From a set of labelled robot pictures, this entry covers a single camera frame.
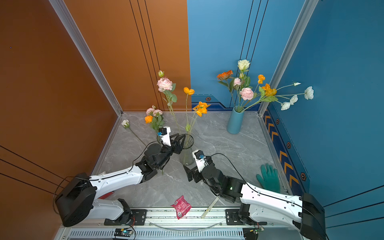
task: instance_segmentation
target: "green glove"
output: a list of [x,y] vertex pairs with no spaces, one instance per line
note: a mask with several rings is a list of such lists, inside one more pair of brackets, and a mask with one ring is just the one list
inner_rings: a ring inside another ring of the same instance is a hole
[[263,186],[264,189],[280,193],[280,182],[279,176],[277,175],[277,169],[273,169],[273,167],[269,164],[261,165],[262,175],[256,175],[257,180]]

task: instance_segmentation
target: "pink flower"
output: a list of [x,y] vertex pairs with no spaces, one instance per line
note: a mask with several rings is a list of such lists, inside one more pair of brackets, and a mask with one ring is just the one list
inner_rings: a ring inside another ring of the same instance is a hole
[[159,86],[159,91],[164,92],[165,90],[172,90],[172,81],[168,78],[160,78],[157,81],[157,85]]
[[148,108],[147,112],[146,112],[147,116],[150,115],[151,113],[153,113],[153,111],[155,111],[154,108]]
[[250,88],[243,88],[240,91],[240,95],[241,95],[242,99],[244,99],[244,100],[252,100],[253,91]]
[[234,86],[241,85],[241,79],[240,78],[235,78],[235,80],[233,81],[233,85]]
[[156,110],[153,111],[153,115],[156,116],[156,114],[163,115],[163,111],[161,111],[160,109],[156,109]]

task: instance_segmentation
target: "teal ceramic vase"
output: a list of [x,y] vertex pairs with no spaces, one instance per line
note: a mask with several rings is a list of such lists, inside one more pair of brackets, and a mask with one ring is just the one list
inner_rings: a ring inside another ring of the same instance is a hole
[[244,112],[238,113],[235,111],[235,108],[232,109],[227,125],[227,131],[232,134],[238,134],[240,132],[244,116]]

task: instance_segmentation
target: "blue wall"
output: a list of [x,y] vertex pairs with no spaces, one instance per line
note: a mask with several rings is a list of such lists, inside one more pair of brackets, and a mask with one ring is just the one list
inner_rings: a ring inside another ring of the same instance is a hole
[[[384,4],[379,0],[319,1],[282,77],[279,94],[313,86],[279,109],[310,176],[310,193],[327,205],[383,185],[382,92],[384,89]],[[325,207],[326,215],[381,202],[384,188]],[[328,227],[384,216],[384,204],[326,219]],[[384,220],[329,228],[332,239],[383,239]]]
[[193,97],[213,96],[230,107],[230,93],[217,83],[216,76],[228,70],[236,72],[240,54],[241,59],[251,60],[253,49],[248,74],[251,86],[257,85],[259,74],[270,82],[303,3],[269,0],[267,5],[267,0],[254,0],[252,5],[252,0],[188,0],[191,87],[196,91]]

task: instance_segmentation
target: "red wrapper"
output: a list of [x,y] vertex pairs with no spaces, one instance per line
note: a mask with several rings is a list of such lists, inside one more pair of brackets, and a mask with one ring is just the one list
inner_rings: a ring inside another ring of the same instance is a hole
[[175,201],[175,204],[172,205],[176,209],[176,216],[177,219],[182,218],[187,212],[191,209],[191,205],[187,203],[187,201],[184,199],[184,196],[181,196]]

